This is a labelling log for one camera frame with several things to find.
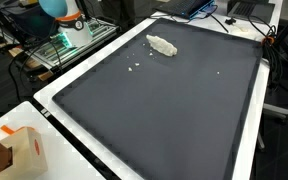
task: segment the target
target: white debris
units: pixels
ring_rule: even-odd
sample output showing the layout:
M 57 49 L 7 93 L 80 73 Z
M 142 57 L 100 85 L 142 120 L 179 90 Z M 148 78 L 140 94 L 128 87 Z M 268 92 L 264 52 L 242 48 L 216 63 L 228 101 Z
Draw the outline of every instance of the white debris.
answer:
M 158 36 L 146 35 L 151 47 L 166 56 L 174 56 L 177 54 L 177 48 Z

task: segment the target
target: desk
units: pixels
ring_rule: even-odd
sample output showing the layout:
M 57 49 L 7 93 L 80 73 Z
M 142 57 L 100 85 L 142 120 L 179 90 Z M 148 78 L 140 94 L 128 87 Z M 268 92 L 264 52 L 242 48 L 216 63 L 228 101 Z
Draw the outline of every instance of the desk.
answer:
M 273 18 L 271 24 L 278 25 L 279 15 L 281 12 L 282 0 L 271 0 L 271 2 L 276 3 L 276 7 L 273 13 Z M 219 4 L 219 12 L 224 12 L 224 3 Z M 214 14 L 216 18 L 224 23 L 225 19 L 228 17 L 221 14 Z M 106 47 L 93 54 L 85 61 L 77 65 L 75 68 L 71 69 L 69 72 L 46 86 L 44 89 L 40 90 L 34 95 L 34 98 L 41 103 L 49 112 L 59 120 L 65 127 L 69 129 L 72 134 L 74 134 L 79 140 L 85 144 L 99 159 L 101 159 L 114 173 L 116 173 L 123 180 L 135 180 L 142 179 L 137 173 L 130 169 L 125 163 L 119 160 L 114 154 L 112 154 L 106 147 L 99 143 L 92 135 L 85 131 L 80 125 L 78 125 L 70 116 L 68 116 L 64 111 L 61 110 L 53 101 L 52 97 L 63 89 L 66 85 L 74 81 L 76 78 L 81 76 L 87 70 L 92 68 L 94 65 L 102 61 L 109 54 L 114 52 L 120 46 L 125 44 L 127 41 L 136 36 L 143 29 L 152 24 L 154 19 L 146 19 L 136 27 L 108 44 Z M 198 26 L 218 32 L 226 33 L 222 27 L 214 21 L 212 18 L 207 18 L 203 20 L 193 20 L 189 23 L 193 26 Z M 257 24 L 263 31 L 267 31 L 268 28 L 265 25 Z M 259 32 L 253 30 L 253 27 L 247 21 L 238 20 L 237 25 L 245 27 L 249 30 L 247 33 L 238 32 L 236 27 L 227 26 L 231 35 L 244 37 L 247 39 L 261 40 L 262 36 Z M 255 81 L 255 86 L 250 101 L 250 106 L 248 109 L 248 114 L 245 121 L 244 131 L 242 134 L 242 139 L 240 143 L 239 152 L 237 154 L 237 160 L 235 164 L 233 179 L 234 180 L 246 180 L 250 177 L 253 155 L 256 145 L 256 139 L 260 124 L 260 117 L 262 113 L 262 107 L 264 103 L 264 96 L 267 86 L 267 80 L 269 75 L 269 67 L 265 60 L 262 60 L 258 70 L 258 74 Z
M 31 126 L 41 134 L 48 171 L 37 180 L 105 178 L 40 114 L 29 102 L 24 102 L 0 118 L 0 127 L 11 129 Z M 7 136 L 0 130 L 0 140 Z

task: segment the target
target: dark gray tray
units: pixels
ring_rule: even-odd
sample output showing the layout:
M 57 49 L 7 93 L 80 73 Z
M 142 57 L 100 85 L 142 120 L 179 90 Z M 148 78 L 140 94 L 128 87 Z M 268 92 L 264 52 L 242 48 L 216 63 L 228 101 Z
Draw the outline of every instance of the dark gray tray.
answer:
M 150 56 L 147 34 L 178 54 Z M 145 179 L 230 179 L 261 57 L 256 45 L 160 19 L 53 99 Z

